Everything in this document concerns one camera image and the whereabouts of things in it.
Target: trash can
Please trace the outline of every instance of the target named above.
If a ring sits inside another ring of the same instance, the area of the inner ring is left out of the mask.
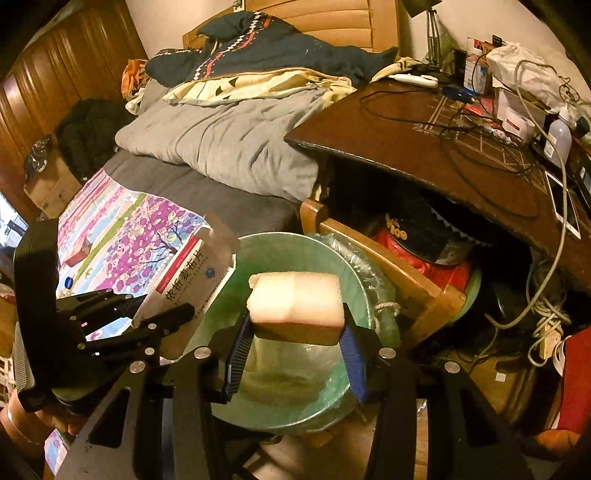
[[[233,325],[251,293],[249,277],[269,271],[338,275],[343,301],[357,325],[374,327],[362,283],[338,253],[296,233],[256,233],[241,238],[236,271],[206,313],[186,352],[207,345],[215,331]],[[212,404],[217,418],[251,430],[298,434],[323,430],[354,408],[356,400],[338,345],[255,339],[253,346],[238,393],[227,405]]]

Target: white bottle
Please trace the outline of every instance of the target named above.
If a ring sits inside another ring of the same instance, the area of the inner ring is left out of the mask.
[[[560,159],[558,153],[566,163],[566,159],[569,156],[570,147],[573,144],[573,137],[570,134],[569,129],[569,107],[564,105],[560,109],[558,118],[550,125],[548,130],[548,136],[556,145],[556,149],[546,140],[546,146],[544,147],[544,156],[550,160],[554,165],[560,167]]]

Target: desk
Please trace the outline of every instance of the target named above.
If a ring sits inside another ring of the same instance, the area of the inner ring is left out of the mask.
[[[527,175],[518,176],[475,164],[463,156],[492,167],[522,170],[534,163],[528,154],[511,158],[480,135],[459,134],[454,141],[441,140],[439,128],[373,115],[361,106],[361,99],[380,90],[399,92],[379,94],[369,101],[369,107],[380,114],[445,125],[453,116],[449,108],[452,101],[439,92],[388,79],[336,102],[293,129],[285,141],[415,180],[479,212],[554,258],[561,226],[552,211],[543,171],[534,165]],[[408,90],[417,92],[400,93]],[[455,121],[467,122],[461,116]],[[560,264],[591,291],[591,222],[577,198],[575,203],[582,238],[567,235]]]

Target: smartphone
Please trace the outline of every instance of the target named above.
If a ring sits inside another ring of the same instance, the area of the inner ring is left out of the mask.
[[[554,177],[551,173],[545,172],[545,174],[554,214],[556,215],[556,218],[559,222],[564,222],[564,213],[562,208],[562,182]],[[576,238],[581,240],[579,220],[577,218],[577,212],[574,209],[573,198],[571,197],[570,192],[567,192],[566,200],[566,228]]]

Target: colorful bed sheet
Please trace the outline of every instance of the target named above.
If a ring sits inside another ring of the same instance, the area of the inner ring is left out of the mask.
[[[162,197],[133,192],[103,170],[89,180],[60,217],[58,297],[103,288],[134,296],[148,293],[181,243],[205,220]],[[65,260],[86,238],[89,255],[74,267]],[[64,286],[67,277],[73,287]],[[96,340],[119,335],[131,324],[119,319],[89,335]],[[46,441],[46,461],[55,473],[66,455],[57,432]]]

